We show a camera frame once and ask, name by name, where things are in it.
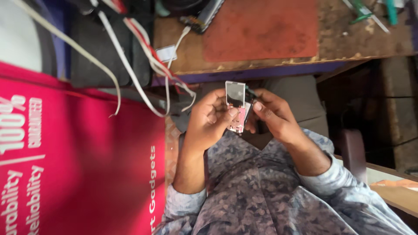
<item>wooden desk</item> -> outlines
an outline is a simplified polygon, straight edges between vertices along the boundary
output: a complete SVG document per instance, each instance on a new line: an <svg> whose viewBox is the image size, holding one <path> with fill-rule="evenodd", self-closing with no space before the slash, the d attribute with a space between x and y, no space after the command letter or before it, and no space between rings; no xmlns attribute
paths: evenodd
<svg viewBox="0 0 418 235"><path fill-rule="evenodd" d="M380 9L373 11L378 17L383 15L383 11ZM411 27L405 25L407 17L406 11L399 14L398 25L388 27L391 34L386 34L371 19L367 20L370 23L368 26L365 22L350 25L349 22L354 19L354 16L342 0L318 0L318 53L315 57L206 62L202 56L202 37L190 32L180 44L177 50L178 59L173 61L171 69L178 75L186 75L409 56L415 52L411 41ZM386 19L382 17L379 19L388 26ZM179 23L176 18L157 19L155 21L154 48L176 44L183 28L184 25Z"/></svg>

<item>person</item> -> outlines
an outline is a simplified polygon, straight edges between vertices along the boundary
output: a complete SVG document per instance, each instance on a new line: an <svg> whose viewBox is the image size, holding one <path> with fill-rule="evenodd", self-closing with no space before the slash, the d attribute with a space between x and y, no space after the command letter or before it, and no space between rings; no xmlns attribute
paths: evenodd
<svg viewBox="0 0 418 235"><path fill-rule="evenodd" d="M284 99L255 93L245 129L254 133L260 119L273 137L260 148L225 131L238 112L226 108L225 89L194 105L154 234L415 234L337 163L327 137L299 126Z"/></svg>

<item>red mat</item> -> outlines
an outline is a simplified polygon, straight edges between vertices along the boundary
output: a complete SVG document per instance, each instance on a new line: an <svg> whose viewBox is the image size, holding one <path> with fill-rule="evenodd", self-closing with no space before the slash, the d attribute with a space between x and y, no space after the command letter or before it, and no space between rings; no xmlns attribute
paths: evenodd
<svg viewBox="0 0 418 235"><path fill-rule="evenodd" d="M208 62L315 56L316 0L225 0L203 35Z"/></svg>

